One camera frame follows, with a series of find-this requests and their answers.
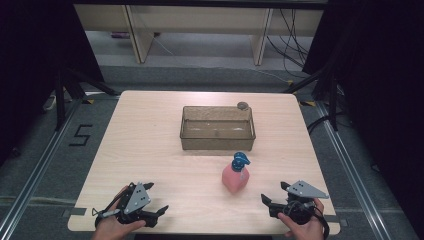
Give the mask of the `beige wooden shelf unit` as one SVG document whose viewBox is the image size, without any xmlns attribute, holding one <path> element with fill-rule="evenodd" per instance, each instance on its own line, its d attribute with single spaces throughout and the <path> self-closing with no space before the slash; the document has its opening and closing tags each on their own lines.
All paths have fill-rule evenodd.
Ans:
<svg viewBox="0 0 424 240">
<path fill-rule="evenodd" d="M 262 64 L 268 36 L 313 37 L 321 10 L 77 4 L 87 31 L 127 32 L 135 59 L 146 61 L 155 33 L 236 34 L 250 37 L 253 63 Z"/>
</svg>

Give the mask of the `brown transparent plastic box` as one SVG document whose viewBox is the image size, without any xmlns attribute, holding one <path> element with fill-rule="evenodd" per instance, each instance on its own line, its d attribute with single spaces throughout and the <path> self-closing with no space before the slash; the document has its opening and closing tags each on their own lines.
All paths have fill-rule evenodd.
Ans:
<svg viewBox="0 0 424 240">
<path fill-rule="evenodd" d="M 247 150 L 256 139 L 252 109 L 184 106 L 180 128 L 184 150 Z"/>
</svg>

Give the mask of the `black tape floor mark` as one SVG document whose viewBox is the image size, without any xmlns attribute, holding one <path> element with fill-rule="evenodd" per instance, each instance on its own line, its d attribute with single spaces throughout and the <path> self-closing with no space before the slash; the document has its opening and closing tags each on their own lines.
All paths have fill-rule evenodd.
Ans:
<svg viewBox="0 0 424 240">
<path fill-rule="evenodd" d="M 92 127 L 92 124 L 80 124 L 74 133 L 73 140 L 69 143 L 69 145 L 72 147 L 85 146 L 91 137 L 89 130 Z"/>
</svg>

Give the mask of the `pink spray bottle blue nozzle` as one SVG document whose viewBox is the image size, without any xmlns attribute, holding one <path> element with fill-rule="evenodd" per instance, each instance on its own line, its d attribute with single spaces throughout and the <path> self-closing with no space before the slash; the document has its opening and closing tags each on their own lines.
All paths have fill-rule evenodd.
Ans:
<svg viewBox="0 0 424 240">
<path fill-rule="evenodd" d="M 232 193 L 242 190 L 248 183 L 250 173 L 246 168 L 250 160 L 243 152 L 236 152 L 233 160 L 222 171 L 222 183 Z"/>
</svg>

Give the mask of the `person's left hand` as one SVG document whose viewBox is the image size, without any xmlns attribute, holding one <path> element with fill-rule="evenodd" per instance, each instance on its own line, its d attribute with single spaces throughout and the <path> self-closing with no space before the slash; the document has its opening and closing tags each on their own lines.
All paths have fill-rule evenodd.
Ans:
<svg viewBox="0 0 424 240">
<path fill-rule="evenodd" d="M 90 240 L 125 240 L 128 234 L 145 225 L 144 220 L 121 224 L 114 216 L 111 216 L 100 221 Z"/>
</svg>

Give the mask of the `metal floor rail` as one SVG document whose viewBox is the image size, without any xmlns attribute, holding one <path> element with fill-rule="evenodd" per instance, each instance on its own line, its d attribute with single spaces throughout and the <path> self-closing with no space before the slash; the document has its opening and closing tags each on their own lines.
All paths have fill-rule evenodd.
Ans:
<svg viewBox="0 0 424 240">
<path fill-rule="evenodd" d="M 354 166 L 339 133 L 328 120 L 325 120 L 324 126 L 376 239 L 392 240 L 391 234 Z"/>
<path fill-rule="evenodd" d="M 63 123 L 54 131 L 25 185 L 13 201 L 6 216 L 0 222 L 0 240 L 9 240 L 12 236 L 81 103 L 81 100 L 74 100 L 70 104 L 69 109 L 65 113 Z"/>
</svg>

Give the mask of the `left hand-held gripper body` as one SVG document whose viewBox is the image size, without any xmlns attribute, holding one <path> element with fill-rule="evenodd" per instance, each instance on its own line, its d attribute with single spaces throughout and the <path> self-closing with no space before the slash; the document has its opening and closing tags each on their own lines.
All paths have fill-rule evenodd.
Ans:
<svg viewBox="0 0 424 240">
<path fill-rule="evenodd" d="M 120 212 L 117 220 L 121 224 L 130 224 L 144 220 L 146 227 L 153 228 L 157 224 L 157 218 L 153 212 L 146 212 L 143 208 L 151 202 L 147 191 L 143 187 L 144 183 L 135 185 L 131 183 L 120 197 L 117 208 Z"/>
</svg>

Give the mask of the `dark curtain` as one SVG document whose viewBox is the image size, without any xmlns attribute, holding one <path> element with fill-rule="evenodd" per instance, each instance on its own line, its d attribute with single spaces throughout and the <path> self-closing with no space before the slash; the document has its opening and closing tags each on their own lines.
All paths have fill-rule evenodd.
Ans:
<svg viewBox="0 0 424 240">
<path fill-rule="evenodd" d="M 325 0 L 305 72 L 334 72 L 351 120 L 424 240 L 424 0 Z"/>
<path fill-rule="evenodd" d="M 58 84 L 83 96 L 104 78 L 73 0 L 0 0 L 0 166 Z"/>
</svg>

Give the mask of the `black metal stand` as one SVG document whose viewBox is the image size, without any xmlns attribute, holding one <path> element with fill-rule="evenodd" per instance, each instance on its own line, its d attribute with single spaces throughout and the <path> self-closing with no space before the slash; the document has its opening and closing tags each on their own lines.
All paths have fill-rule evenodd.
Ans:
<svg viewBox="0 0 424 240">
<path fill-rule="evenodd" d="M 56 130 L 59 130 L 66 120 L 65 92 L 69 93 L 71 99 L 82 100 L 86 97 L 86 93 L 80 85 L 81 82 L 87 83 L 107 95 L 120 95 L 120 92 L 106 86 L 102 81 L 96 81 L 87 74 L 71 68 L 61 68 L 54 80 L 57 113 Z"/>
<path fill-rule="evenodd" d="M 312 92 L 313 99 L 321 101 L 325 97 L 328 98 L 329 110 L 328 114 L 323 117 L 323 120 L 328 120 L 333 130 L 337 131 L 337 79 L 335 77 L 333 67 L 326 64 L 317 72 L 306 77 L 299 83 L 289 86 L 286 90 L 284 90 L 284 93 L 293 94 L 312 82 L 316 82 L 315 88 Z"/>
</svg>

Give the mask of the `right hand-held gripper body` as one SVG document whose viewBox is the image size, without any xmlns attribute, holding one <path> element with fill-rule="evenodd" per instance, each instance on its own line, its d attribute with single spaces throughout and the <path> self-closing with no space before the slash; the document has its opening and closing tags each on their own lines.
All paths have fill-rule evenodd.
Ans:
<svg viewBox="0 0 424 240">
<path fill-rule="evenodd" d="M 328 199 L 329 195 L 309 183 L 299 180 L 290 184 L 287 192 L 287 203 L 273 203 L 274 208 L 269 208 L 269 215 L 277 218 L 279 213 L 289 216 L 298 225 L 308 223 L 312 216 L 315 216 L 315 198 Z M 326 223 L 323 216 L 319 217 L 322 224 Z"/>
</svg>

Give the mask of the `person's right hand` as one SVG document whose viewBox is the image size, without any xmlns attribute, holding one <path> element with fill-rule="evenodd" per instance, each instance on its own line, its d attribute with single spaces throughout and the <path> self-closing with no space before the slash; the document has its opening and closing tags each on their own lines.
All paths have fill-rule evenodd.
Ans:
<svg viewBox="0 0 424 240">
<path fill-rule="evenodd" d="M 315 216 L 312 216 L 310 221 L 304 225 L 298 225 L 283 213 L 278 214 L 280 221 L 289 228 L 284 234 L 285 237 L 295 238 L 295 240 L 324 240 L 324 226 L 319 220 L 324 211 L 324 205 L 317 198 L 314 199 L 314 203 L 316 206 Z"/>
</svg>

